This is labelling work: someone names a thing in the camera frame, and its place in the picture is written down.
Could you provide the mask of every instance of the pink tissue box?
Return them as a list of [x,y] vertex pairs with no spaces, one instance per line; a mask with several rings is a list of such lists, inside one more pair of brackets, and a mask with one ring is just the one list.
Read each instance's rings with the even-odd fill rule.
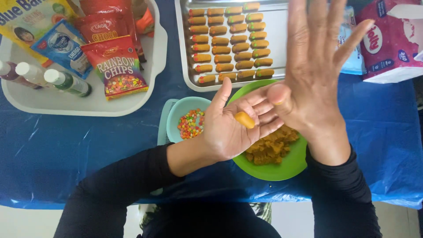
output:
[[364,81],[397,83],[423,75],[422,7],[420,0],[374,0],[356,16],[357,23],[375,20],[361,42]]

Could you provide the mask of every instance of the person's right hand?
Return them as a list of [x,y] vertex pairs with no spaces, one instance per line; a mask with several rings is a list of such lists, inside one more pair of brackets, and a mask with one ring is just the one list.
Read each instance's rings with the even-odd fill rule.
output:
[[338,108],[338,76],[374,23],[361,22],[336,50],[345,5],[346,0],[333,0],[328,12],[327,0],[312,0],[307,16],[306,0],[290,0],[286,79],[267,93],[279,117],[299,131],[314,158],[327,165],[344,163],[351,152]]

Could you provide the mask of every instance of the plastic bottle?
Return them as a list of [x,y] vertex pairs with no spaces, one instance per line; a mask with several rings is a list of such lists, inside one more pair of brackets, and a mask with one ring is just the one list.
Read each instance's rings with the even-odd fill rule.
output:
[[0,61],[0,78],[14,83],[22,84],[32,89],[41,89],[42,87],[25,80],[24,77],[16,73],[16,64],[13,62]]
[[55,88],[75,94],[78,97],[86,97],[91,91],[91,85],[82,79],[73,77],[67,72],[60,72],[55,69],[48,69],[44,73],[44,79],[52,83]]
[[53,84],[44,80],[44,69],[26,62],[21,62],[16,66],[15,71],[30,83],[39,85],[43,88],[56,89]]

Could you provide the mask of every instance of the purple liquid bottle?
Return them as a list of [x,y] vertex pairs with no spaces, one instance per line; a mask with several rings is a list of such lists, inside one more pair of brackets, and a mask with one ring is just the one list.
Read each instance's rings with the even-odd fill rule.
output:
[[15,72],[15,63],[0,61],[0,78],[14,83],[22,84],[32,89],[41,89],[42,87],[26,81],[26,79]]

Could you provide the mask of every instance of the white bottle cap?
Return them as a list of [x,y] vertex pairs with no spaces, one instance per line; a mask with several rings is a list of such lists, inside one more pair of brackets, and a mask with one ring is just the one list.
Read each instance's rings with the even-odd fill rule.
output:
[[0,75],[7,75],[11,70],[8,63],[0,61]]
[[61,85],[65,82],[66,76],[64,73],[57,71],[55,69],[48,69],[44,73],[44,79],[52,84]]
[[23,76],[27,80],[32,80],[37,77],[40,72],[42,72],[38,67],[28,64],[26,62],[21,62],[16,66],[16,73]]

